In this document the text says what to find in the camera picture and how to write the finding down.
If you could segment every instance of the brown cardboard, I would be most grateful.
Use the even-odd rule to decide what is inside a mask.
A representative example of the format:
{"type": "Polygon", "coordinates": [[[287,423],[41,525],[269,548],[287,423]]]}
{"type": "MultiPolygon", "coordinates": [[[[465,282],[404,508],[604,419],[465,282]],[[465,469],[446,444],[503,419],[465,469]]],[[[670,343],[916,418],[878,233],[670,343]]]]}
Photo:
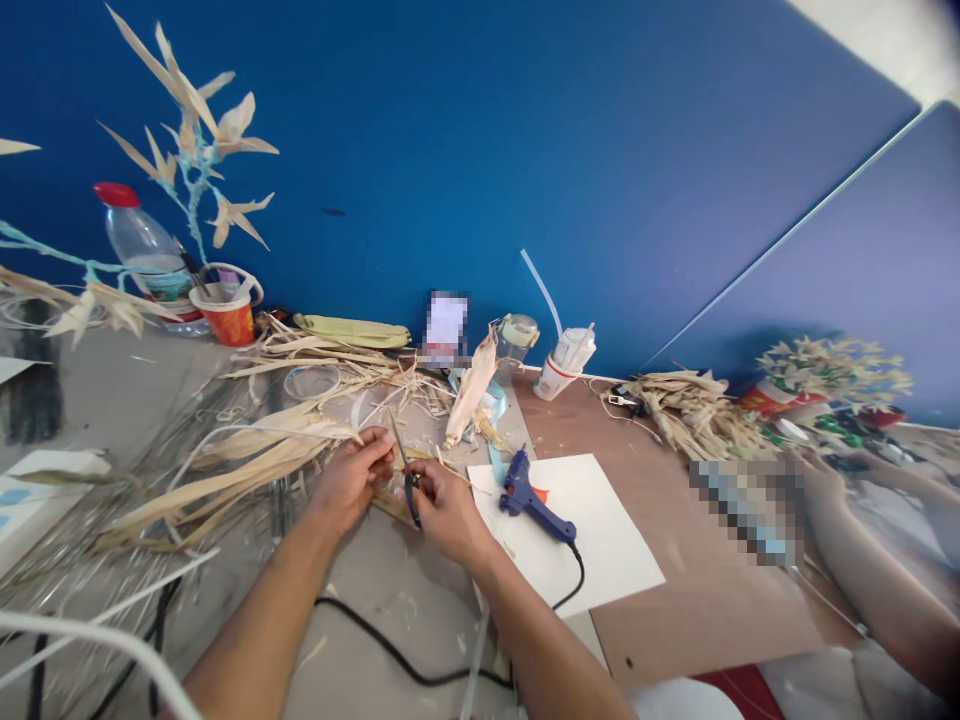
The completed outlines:
{"type": "MultiPolygon", "coordinates": [[[[792,573],[751,564],[752,556],[690,489],[685,459],[636,425],[608,417],[585,383],[578,380],[545,402],[531,390],[535,377],[528,371],[514,385],[537,457],[593,453],[667,581],[591,613],[621,688],[859,639],[792,573]]],[[[597,390],[607,385],[594,382],[597,390]]],[[[856,617],[835,586],[813,581],[856,617]]]]}

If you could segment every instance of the decorative tree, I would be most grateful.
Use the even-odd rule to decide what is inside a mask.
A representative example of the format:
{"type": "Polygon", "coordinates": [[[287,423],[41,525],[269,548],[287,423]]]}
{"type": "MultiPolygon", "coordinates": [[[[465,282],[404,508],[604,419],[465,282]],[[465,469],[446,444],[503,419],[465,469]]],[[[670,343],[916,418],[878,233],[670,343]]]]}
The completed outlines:
{"type": "MultiPolygon", "coordinates": [[[[253,93],[247,93],[243,102],[224,113],[219,123],[214,122],[210,108],[207,106],[207,99],[233,80],[236,74],[233,72],[221,73],[203,87],[195,88],[177,65],[170,43],[164,36],[160,23],[157,23],[156,39],[160,46],[163,64],[150,54],[150,51],[140,42],[140,39],[123,18],[117,15],[109,5],[107,9],[110,10],[110,14],[113,16],[117,27],[120,28],[123,37],[160,80],[180,108],[179,132],[163,125],[177,143],[177,154],[168,152],[164,156],[150,129],[145,128],[154,158],[154,162],[150,163],[133,145],[103,123],[100,124],[117,141],[124,152],[143,168],[150,179],[160,185],[186,214],[190,235],[197,243],[204,264],[207,262],[206,252],[203,246],[203,236],[200,233],[200,225],[197,221],[197,210],[200,199],[207,190],[212,191],[217,200],[217,216],[214,220],[208,221],[209,224],[216,227],[213,235],[214,247],[223,247],[232,225],[238,225],[260,241],[264,247],[267,247],[263,238],[260,237],[260,234],[247,219],[246,213],[265,208],[273,197],[273,193],[270,193],[260,202],[234,204],[210,183],[211,178],[224,179],[223,175],[213,169],[213,166],[222,162],[227,155],[235,152],[279,153],[279,150],[264,140],[243,136],[253,120],[253,113],[256,109],[253,93]],[[204,137],[205,128],[210,132],[211,140],[204,137]],[[181,199],[177,189],[178,167],[186,189],[185,200],[181,199]]],[[[39,149],[36,145],[0,139],[0,155],[39,149]]],[[[0,266],[0,282],[5,286],[24,296],[43,300],[58,309],[61,306],[69,308],[47,330],[46,334],[48,336],[73,332],[73,344],[76,347],[80,338],[83,337],[84,331],[90,326],[91,314],[98,305],[104,310],[105,322],[113,329],[128,329],[135,333],[137,337],[142,335],[143,325],[146,322],[141,313],[160,315],[171,320],[178,319],[176,315],[160,305],[124,291],[124,281],[130,273],[152,273],[155,270],[101,263],[97,260],[84,260],[34,240],[2,220],[0,220],[0,235],[7,238],[6,240],[0,240],[0,247],[2,248],[33,250],[41,255],[49,255],[65,262],[81,265],[86,270],[84,274],[85,289],[79,296],[75,296],[41,280],[12,272],[0,266]],[[97,273],[116,274],[116,287],[101,282],[97,273]]]]}
{"type": "Polygon", "coordinates": [[[898,394],[909,394],[913,377],[900,370],[903,358],[886,358],[877,343],[857,338],[816,340],[808,337],[773,346],[758,358],[781,390],[822,395],[849,406],[889,410],[898,394]]]}

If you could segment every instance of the white paper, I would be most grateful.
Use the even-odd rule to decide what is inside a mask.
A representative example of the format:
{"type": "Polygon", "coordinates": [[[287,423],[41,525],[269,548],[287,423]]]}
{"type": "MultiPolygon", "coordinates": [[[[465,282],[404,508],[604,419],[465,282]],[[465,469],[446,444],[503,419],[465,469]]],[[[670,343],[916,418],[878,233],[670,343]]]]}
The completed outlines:
{"type": "Polygon", "coordinates": [[[44,485],[14,477],[43,470],[103,475],[110,471],[110,463],[89,450],[34,450],[0,475],[0,577],[90,490],[82,483],[44,485]]]}
{"type": "MultiPolygon", "coordinates": [[[[523,576],[550,605],[573,590],[580,568],[570,549],[526,513],[510,517],[500,510],[503,488],[490,465],[467,468],[470,481],[492,495],[474,493],[487,527],[507,546],[523,576]]],[[[577,549],[586,579],[580,592],[557,614],[571,617],[664,582],[643,536],[593,455],[574,455],[531,463],[530,484],[548,490],[547,508],[577,527],[577,549]]]]}
{"type": "Polygon", "coordinates": [[[0,385],[3,385],[14,375],[19,375],[33,364],[33,360],[0,357],[0,385]]]}

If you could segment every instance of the black scissors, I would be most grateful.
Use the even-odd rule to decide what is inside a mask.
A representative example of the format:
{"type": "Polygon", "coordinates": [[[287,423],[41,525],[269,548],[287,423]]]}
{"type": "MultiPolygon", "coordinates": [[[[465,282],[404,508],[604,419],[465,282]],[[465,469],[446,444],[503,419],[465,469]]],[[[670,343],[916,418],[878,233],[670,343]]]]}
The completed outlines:
{"type": "Polygon", "coordinates": [[[420,530],[420,513],[417,512],[417,506],[413,504],[413,489],[420,489],[420,480],[410,469],[410,461],[407,460],[407,454],[403,451],[403,442],[400,440],[400,433],[397,432],[397,421],[389,407],[387,408],[387,414],[390,416],[393,436],[397,439],[397,447],[400,449],[400,459],[403,460],[403,492],[407,496],[407,508],[410,510],[410,517],[413,518],[413,524],[420,530]]]}

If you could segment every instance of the blue painted wall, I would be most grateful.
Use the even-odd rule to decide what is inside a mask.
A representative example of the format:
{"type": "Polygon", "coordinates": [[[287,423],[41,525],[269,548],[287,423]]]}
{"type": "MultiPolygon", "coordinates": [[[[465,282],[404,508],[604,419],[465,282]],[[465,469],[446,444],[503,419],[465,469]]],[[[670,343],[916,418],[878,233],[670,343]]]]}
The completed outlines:
{"type": "Polygon", "coordinates": [[[960,425],[960,110],[942,103],[648,367],[734,382],[769,345],[849,333],[906,358],[914,422],[960,425]]]}
{"type": "MultiPolygon", "coordinates": [[[[917,112],[779,1],[115,8],[151,46],[161,19],[196,84],[237,71],[218,116],[256,93],[252,134],[282,155],[221,169],[233,200],[277,192],[251,216],[273,252],[234,230],[213,255],[255,270],[271,301],[417,328],[427,290],[466,290],[474,341],[509,311],[540,320],[536,363],[555,338],[526,247],[565,323],[596,321],[600,374],[638,369],[917,112]]],[[[178,118],[100,2],[7,8],[0,87],[0,137],[44,148],[0,163],[7,220],[109,259],[90,185],[113,180],[185,234],[95,123],[146,150],[143,124],[178,118]]]]}

